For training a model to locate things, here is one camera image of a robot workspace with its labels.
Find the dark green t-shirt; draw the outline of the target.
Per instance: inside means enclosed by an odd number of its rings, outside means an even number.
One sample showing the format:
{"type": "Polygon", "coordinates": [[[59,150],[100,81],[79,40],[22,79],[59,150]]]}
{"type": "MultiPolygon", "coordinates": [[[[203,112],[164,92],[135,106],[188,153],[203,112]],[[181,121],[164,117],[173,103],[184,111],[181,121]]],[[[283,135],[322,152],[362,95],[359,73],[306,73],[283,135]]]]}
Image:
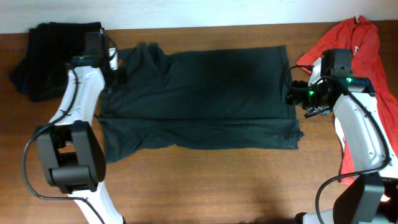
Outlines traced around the dark green t-shirt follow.
{"type": "Polygon", "coordinates": [[[286,103],[284,46],[168,55],[157,44],[121,50],[123,76],[101,95],[107,163],[141,149],[296,149],[286,103]]]}

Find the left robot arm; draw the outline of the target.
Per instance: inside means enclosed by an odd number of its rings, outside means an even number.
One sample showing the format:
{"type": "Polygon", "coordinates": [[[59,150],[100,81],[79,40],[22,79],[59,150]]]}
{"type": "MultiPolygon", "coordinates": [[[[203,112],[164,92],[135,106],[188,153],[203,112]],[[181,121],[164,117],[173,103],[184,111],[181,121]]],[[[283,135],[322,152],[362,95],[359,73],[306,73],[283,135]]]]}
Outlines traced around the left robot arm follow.
{"type": "Polygon", "coordinates": [[[61,104],[33,137],[47,183],[63,194],[56,199],[74,201],[88,223],[125,223],[106,189],[106,161],[92,129],[96,103],[105,88],[103,73],[118,67],[116,48],[109,49],[109,56],[72,59],[61,104]]]}

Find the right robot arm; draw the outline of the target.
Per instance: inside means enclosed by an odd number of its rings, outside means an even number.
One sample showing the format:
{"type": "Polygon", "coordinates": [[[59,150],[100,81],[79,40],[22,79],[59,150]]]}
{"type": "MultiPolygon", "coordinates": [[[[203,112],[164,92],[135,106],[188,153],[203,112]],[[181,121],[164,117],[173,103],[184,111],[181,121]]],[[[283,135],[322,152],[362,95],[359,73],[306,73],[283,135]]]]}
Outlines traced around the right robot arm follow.
{"type": "Polygon", "coordinates": [[[315,197],[314,213],[299,213],[296,223],[397,223],[397,156],[377,110],[368,78],[356,78],[351,55],[328,50],[309,66],[309,82],[287,82],[286,101],[306,110],[305,117],[333,113],[345,135],[354,171],[326,180],[315,197]],[[354,177],[333,208],[320,210],[320,196],[330,183],[354,177]]]}

